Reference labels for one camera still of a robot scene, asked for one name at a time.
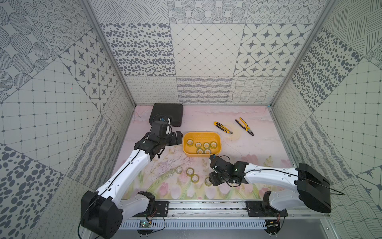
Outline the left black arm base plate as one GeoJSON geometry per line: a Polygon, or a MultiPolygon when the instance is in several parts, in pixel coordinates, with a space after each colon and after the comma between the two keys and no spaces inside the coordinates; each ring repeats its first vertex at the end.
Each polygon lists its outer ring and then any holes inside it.
{"type": "Polygon", "coordinates": [[[134,217],[166,218],[168,216],[169,204],[169,201],[155,201],[154,203],[149,203],[149,208],[145,212],[136,214],[134,217]]]}

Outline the yellow plastic storage box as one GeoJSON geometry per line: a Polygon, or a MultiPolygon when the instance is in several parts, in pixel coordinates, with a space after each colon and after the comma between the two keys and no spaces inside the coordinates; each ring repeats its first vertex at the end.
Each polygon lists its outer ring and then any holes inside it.
{"type": "Polygon", "coordinates": [[[221,152],[221,138],[218,133],[215,132],[207,132],[207,131],[197,131],[197,132],[188,132],[184,135],[183,138],[183,151],[188,157],[210,157],[212,154],[219,154],[221,152]],[[187,145],[187,140],[192,139],[194,141],[193,146],[187,145]],[[205,148],[204,143],[211,142],[217,143],[217,148],[211,150],[211,154],[205,154],[205,148]],[[202,150],[204,151],[204,154],[197,154],[197,150],[199,148],[196,148],[195,144],[196,142],[200,142],[202,144],[202,150]]]}

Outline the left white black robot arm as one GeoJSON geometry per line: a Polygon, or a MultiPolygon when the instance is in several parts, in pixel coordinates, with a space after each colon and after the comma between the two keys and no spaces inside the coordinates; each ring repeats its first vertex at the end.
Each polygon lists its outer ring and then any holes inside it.
{"type": "Polygon", "coordinates": [[[174,132],[172,121],[161,115],[153,121],[151,129],[135,143],[127,161],[95,192],[87,191],[81,198],[79,227],[104,239],[112,238],[122,222],[136,215],[150,217],[155,214],[155,196],[146,191],[138,192],[126,202],[122,197],[138,174],[167,146],[182,144],[183,135],[174,132]]]}

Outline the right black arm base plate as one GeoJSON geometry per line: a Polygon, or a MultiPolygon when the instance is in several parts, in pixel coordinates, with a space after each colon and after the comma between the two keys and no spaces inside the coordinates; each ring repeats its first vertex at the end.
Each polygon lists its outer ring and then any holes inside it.
{"type": "Polygon", "coordinates": [[[288,216],[288,212],[286,209],[279,211],[274,209],[273,207],[267,205],[263,206],[262,201],[246,201],[245,206],[247,209],[247,213],[249,217],[286,217],[288,216]]]}

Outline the aluminium mounting rail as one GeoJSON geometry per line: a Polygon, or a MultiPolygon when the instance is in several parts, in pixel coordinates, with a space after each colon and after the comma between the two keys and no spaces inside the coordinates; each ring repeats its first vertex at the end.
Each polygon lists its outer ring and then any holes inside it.
{"type": "MultiPolygon", "coordinates": [[[[185,219],[276,219],[277,217],[249,217],[246,200],[169,200],[167,220],[185,219]]],[[[329,214],[306,207],[288,208],[282,219],[327,219],[329,214]]]]}

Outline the black plastic tool case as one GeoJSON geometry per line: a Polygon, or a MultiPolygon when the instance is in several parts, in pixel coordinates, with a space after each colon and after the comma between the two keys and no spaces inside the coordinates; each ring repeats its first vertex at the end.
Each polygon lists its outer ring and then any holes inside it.
{"type": "Polygon", "coordinates": [[[183,122],[184,106],[175,103],[155,103],[149,118],[149,123],[152,125],[154,121],[164,119],[171,126],[181,127],[183,122]]]}

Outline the yellow black pliers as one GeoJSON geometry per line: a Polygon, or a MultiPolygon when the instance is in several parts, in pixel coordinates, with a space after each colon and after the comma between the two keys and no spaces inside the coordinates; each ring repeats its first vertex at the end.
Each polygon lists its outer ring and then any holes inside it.
{"type": "Polygon", "coordinates": [[[244,129],[246,132],[248,132],[251,136],[254,136],[254,133],[252,132],[249,125],[242,118],[236,119],[235,121],[239,124],[239,126],[242,129],[244,129]]]}

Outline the yellow black utility knife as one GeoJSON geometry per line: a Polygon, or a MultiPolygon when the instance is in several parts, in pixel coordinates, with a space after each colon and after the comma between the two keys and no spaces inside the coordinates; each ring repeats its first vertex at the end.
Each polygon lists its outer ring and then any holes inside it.
{"type": "Polygon", "coordinates": [[[227,133],[227,134],[233,134],[232,131],[230,131],[227,127],[225,127],[223,124],[221,124],[221,123],[219,123],[219,122],[217,122],[217,121],[214,122],[214,125],[215,125],[218,129],[222,130],[223,132],[225,132],[225,133],[227,133]]]}

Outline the white ventilation grille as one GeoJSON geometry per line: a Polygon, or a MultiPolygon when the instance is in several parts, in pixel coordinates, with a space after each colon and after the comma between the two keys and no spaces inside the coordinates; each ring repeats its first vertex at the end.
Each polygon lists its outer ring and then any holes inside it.
{"type": "Polygon", "coordinates": [[[265,220],[238,219],[238,220],[208,220],[208,219],[187,219],[187,220],[163,220],[154,219],[150,224],[146,220],[130,219],[121,224],[121,230],[265,230],[267,228],[265,220]]]}

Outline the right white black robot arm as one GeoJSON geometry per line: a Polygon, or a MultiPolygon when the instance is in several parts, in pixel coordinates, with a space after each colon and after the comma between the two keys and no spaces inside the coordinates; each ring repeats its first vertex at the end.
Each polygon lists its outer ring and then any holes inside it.
{"type": "Polygon", "coordinates": [[[288,208],[307,207],[315,212],[331,213],[329,180],[311,166],[301,163],[297,168],[272,168],[237,161],[232,164],[212,154],[209,180],[213,186],[226,184],[239,187],[244,184],[270,184],[282,188],[280,192],[266,191],[260,211],[265,215],[284,213],[288,208]]]}

